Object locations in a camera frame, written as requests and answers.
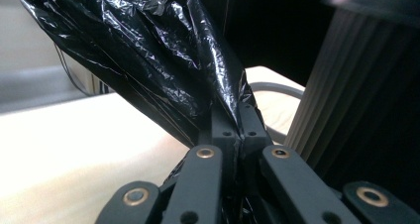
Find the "metal bolt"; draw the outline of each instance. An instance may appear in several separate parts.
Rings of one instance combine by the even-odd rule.
[[[372,206],[385,207],[389,204],[388,198],[383,193],[371,187],[358,187],[356,194],[361,200]]]
[[[197,151],[197,157],[202,159],[211,158],[214,156],[214,152],[211,149],[203,148]]]
[[[277,157],[277,158],[282,158],[282,159],[286,159],[290,157],[289,152],[285,151],[282,148],[275,148],[271,151],[272,155]]]
[[[137,206],[145,202],[149,197],[149,192],[142,187],[131,189],[124,194],[124,203],[128,206]]]

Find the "screw hole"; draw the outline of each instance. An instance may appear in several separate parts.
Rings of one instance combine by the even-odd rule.
[[[123,201],[128,206],[137,206],[149,198],[149,192],[142,187],[134,188],[126,192]]]
[[[375,194],[375,193],[373,193],[371,191],[365,192],[365,196],[368,197],[368,198],[370,198],[370,199],[372,199],[372,200],[374,200],[374,201],[379,201],[380,200],[380,197],[377,194]]]
[[[282,148],[275,148],[271,151],[271,153],[277,158],[287,159],[290,157],[290,154]]]
[[[322,214],[322,219],[324,219],[327,224],[341,224],[341,219],[337,214],[332,212],[324,212]]]
[[[371,187],[358,187],[356,195],[372,206],[385,207],[389,204],[388,198],[383,193]]]
[[[214,152],[211,149],[203,148],[197,151],[197,157],[202,159],[211,158],[214,156]]]
[[[195,224],[198,222],[198,215],[192,211],[182,213],[180,217],[181,224]]]

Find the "white surface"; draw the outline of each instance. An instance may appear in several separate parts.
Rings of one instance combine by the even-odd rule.
[[[264,67],[247,74],[302,89]],[[265,119],[287,130],[298,100],[256,97]],[[93,223],[119,187],[161,184],[187,152],[118,94],[3,115],[0,132],[2,224]]]

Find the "black plastic bag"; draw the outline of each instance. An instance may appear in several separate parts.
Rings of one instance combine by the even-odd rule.
[[[21,0],[67,54],[188,147],[221,104],[255,105],[243,67],[199,0]]]

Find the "table surface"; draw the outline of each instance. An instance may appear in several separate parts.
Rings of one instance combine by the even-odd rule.
[[[302,86],[265,68],[248,81]],[[265,122],[287,133],[299,104],[256,92]],[[161,185],[188,151],[118,94],[0,115],[0,223],[94,223],[122,185]]]

